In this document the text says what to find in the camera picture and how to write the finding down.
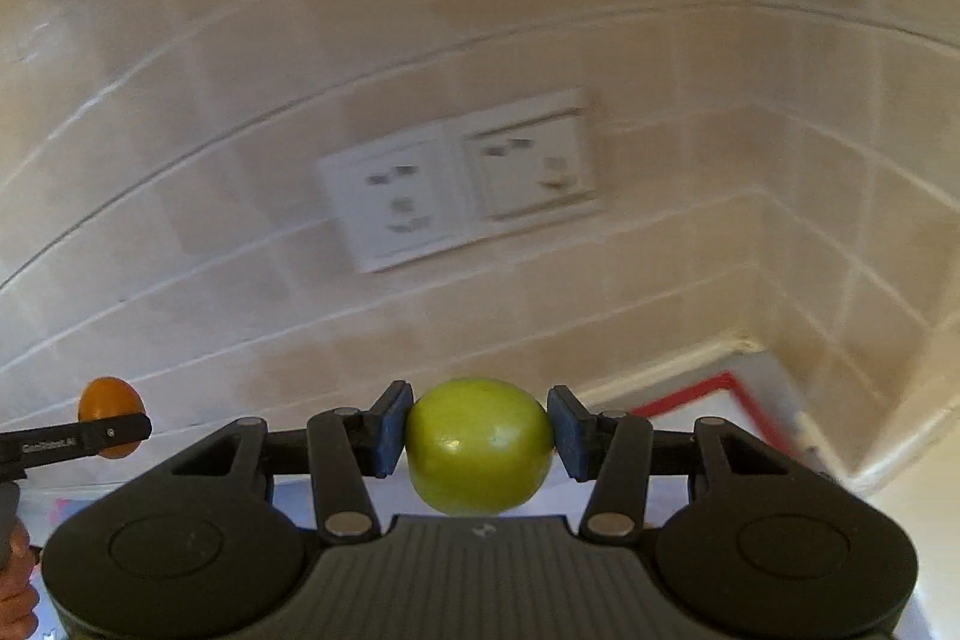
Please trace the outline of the person's left hand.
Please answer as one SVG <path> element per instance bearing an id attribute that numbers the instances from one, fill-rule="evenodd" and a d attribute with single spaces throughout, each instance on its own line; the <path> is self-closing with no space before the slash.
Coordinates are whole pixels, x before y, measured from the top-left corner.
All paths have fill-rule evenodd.
<path id="1" fill-rule="evenodd" d="M 16 521 L 10 536 L 10 559 L 0 576 L 0 638 L 26 640 L 36 632 L 39 603 L 31 575 L 36 557 L 25 525 Z"/>

